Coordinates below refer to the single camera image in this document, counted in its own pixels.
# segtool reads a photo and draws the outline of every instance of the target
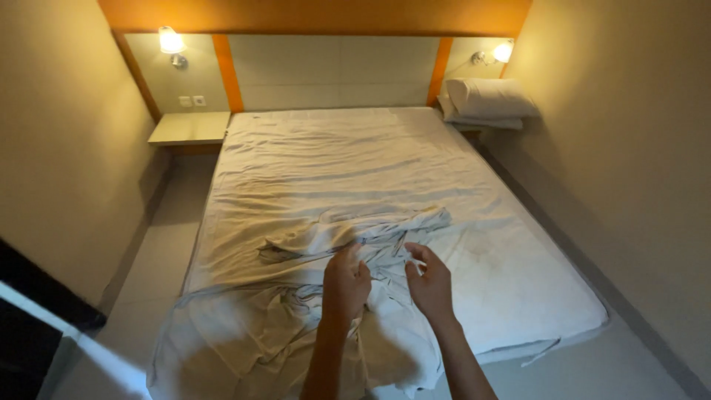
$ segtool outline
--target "white pillow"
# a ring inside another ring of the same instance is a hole
[[[442,113],[444,114],[445,122],[454,122],[456,124],[463,125],[476,125],[484,127],[497,127],[503,129],[523,129],[523,121],[520,118],[505,118],[501,120],[479,120],[476,118],[466,118],[462,117],[454,107],[454,103],[451,101],[449,96],[437,96],[439,105],[442,107]]]
[[[462,117],[495,120],[538,116],[533,101],[515,79],[458,78],[445,82]]]

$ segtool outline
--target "electrical outlet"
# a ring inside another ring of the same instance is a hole
[[[193,96],[193,102],[197,107],[205,107],[207,105],[205,96]]]
[[[190,100],[190,96],[180,96],[178,100],[180,100],[181,107],[193,107],[193,101]]]

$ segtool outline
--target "person's left hand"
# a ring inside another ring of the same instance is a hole
[[[370,270],[356,253],[361,244],[355,243],[337,252],[324,271],[324,303],[322,321],[350,326],[363,309],[370,294]]]

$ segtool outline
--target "lamp shade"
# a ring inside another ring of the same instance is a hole
[[[508,59],[511,58],[512,51],[513,41],[507,41],[506,43],[502,43],[493,49],[493,57],[502,63],[507,63]]]
[[[183,39],[170,26],[158,28],[158,34],[161,38],[161,51],[163,53],[175,54],[187,49]]]

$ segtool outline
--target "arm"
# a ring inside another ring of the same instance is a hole
[[[363,311],[370,293],[370,270],[356,253],[360,244],[337,252],[324,271],[324,302],[316,345],[301,400],[338,398],[341,357],[351,321]]]
[[[405,264],[407,285],[412,300],[429,321],[439,342],[451,397],[454,400],[498,400],[454,316],[449,269],[426,246],[406,243],[405,248],[415,260],[424,263],[417,266],[408,261]]]

